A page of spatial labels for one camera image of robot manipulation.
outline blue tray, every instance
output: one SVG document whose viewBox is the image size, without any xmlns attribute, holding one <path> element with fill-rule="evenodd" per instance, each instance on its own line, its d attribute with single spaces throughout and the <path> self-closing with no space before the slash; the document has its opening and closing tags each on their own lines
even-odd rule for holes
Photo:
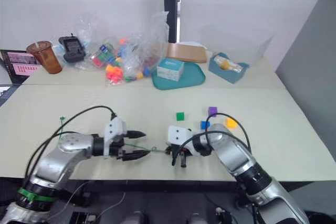
<svg viewBox="0 0 336 224">
<path fill-rule="evenodd" d="M 241 65 L 243 67 L 242 71 L 240 73 L 237 73 L 233 70 L 223 70 L 220 68 L 219 65 L 217 65 L 217 63 L 214 61 L 215 57 L 219 55 L 219 56 L 222 56 L 226 59 L 229 59 L 229 57 L 220 52 L 216 55 L 213 55 L 210 59 L 210 63 L 209 63 L 209 71 L 222 77 L 223 79 L 231 82 L 231 83 L 236 83 L 240 78 L 243 77 L 243 75 L 245 74 L 246 70 L 249 68 L 249 64 L 246 64 L 246 63 L 243 63 L 243 62 L 240 62 L 238 63 L 239 65 Z"/>
<path fill-rule="evenodd" d="M 160 90 L 180 89 L 201 85 L 205 81 L 205 75 L 199 65 L 192 62 L 184 63 L 183 74 L 179 81 L 172 81 L 157 76 L 156 70 L 152 73 L 154 87 Z"/>
</svg>

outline table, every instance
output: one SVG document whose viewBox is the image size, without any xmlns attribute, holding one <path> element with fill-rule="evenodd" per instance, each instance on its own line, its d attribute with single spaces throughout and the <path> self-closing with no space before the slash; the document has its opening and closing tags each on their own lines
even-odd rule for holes
<svg viewBox="0 0 336 224">
<path fill-rule="evenodd" d="M 0 107 L 3 164 L 0 176 L 22 177 L 30 154 L 60 125 L 60 116 L 69 118 L 89 106 L 104 104 L 126 121 L 128 129 L 147 133 L 145 139 L 127 141 L 146 147 L 155 145 L 161 150 L 166 147 L 169 125 L 198 132 L 200 120 L 207 116 L 207 107 L 217 106 L 219 111 L 242 123 L 254 156 L 276 179 L 291 182 L 336 179 L 332 156 L 286 89 L 212 88 L 204 84 L 160 91 L 140 83 L 138 87 L 21 86 Z M 179 111 L 185 112 L 185 121 L 176 121 L 175 113 Z M 108 120 L 107 111 L 92 111 L 76 119 L 66 130 L 103 134 Z M 223 120 L 217 117 L 214 122 Z M 233 133 L 244 140 L 240 130 L 234 129 Z M 171 158 L 162 153 L 129 162 L 94 157 L 81 162 L 71 178 L 233 181 L 215 155 L 189 157 L 187 168 L 181 168 L 172 167 Z"/>
<path fill-rule="evenodd" d="M 214 73 L 207 70 L 208 63 L 199 64 L 206 75 L 205 83 L 202 87 L 207 88 L 265 88 L 265 89 L 285 89 L 278 76 L 273 72 L 266 59 L 261 59 L 255 66 L 251 66 L 236 84 L 219 78 Z M 58 74 L 47 74 L 43 68 L 38 69 L 25 82 L 25 85 L 95 85 L 106 86 L 104 71 L 83 71 L 74 67 L 64 66 L 62 72 Z M 134 87 L 153 87 L 150 78 L 141 82 L 128 84 Z"/>
</svg>

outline brown drink cup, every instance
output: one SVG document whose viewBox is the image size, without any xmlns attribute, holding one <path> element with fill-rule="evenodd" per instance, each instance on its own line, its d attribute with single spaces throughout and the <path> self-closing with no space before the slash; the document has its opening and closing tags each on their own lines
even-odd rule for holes
<svg viewBox="0 0 336 224">
<path fill-rule="evenodd" d="M 26 51 L 32 54 L 48 73 L 55 74 L 62 71 L 61 65 L 52 50 L 52 44 L 48 41 L 39 41 L 27 47 Z"/>
</svg>

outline purple cube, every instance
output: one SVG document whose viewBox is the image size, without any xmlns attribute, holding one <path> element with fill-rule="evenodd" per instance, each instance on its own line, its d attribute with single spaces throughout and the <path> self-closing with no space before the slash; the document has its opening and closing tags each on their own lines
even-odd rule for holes
<svg viewBox="0 0 336 224">
<path fill-rule="evenodd" d="M 209 107 L 209 109 L 208 109 L 208 115 L 210 116 L 210 115 L 213 115 L 213 114 L 216 114 L 216 113 L 218 113 L 217 112 L 217 107 Z"/>
</svg>

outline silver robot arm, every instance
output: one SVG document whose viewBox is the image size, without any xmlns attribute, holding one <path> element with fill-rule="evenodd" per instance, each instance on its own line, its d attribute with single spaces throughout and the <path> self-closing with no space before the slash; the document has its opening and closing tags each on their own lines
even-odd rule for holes
<svg viewBox="0 0 336 224">
<path fill-rule="evenodd" d="M 208 131 L 222 131 L 231 134 L 222 124 L 214 124 L 209 127 Z M 180 146 L 193 135 L 195 134 L 188 129 L 170 126 L 168 145 L 173 150 L 174 147 Z M 247 198 L 258 206 L 259 213 L 265 223 L 285 223 L 284 221 L 289 219 L 295 220 L 299 224 L 309 223 L 306 214 L 290 194 L 262 169 L 242 143 L 220 133 L 209 133 L 208 137 L 220 162 L 245 190 Z M 191 155 L 206 156 L 211 152 L 208 146 L 205 135 L 202 135 L 187 143 L 185 148 Z M 181 154 L 181 166 L 185 167 L 186 154 L 185 152 Z"/>
<path fill-rule="evenodd" d="M 57 146 L 36 167 L 29 181 L 18 191 L 19 198 L 7 208 L 1 224 L 47 223 L 49 211 L 59 192 L 65 187 L 76 165 L 92 156 L 115 156 L 123 161 L 141 158 L 149 151 L 126 153 L 123 138 L 145 136 L 139 131 L 127 131 L 125 123 L 114 117 L 106 126 L 104 137 L 98 134 L 71 133 L 61 137 Z"/>
</svg>

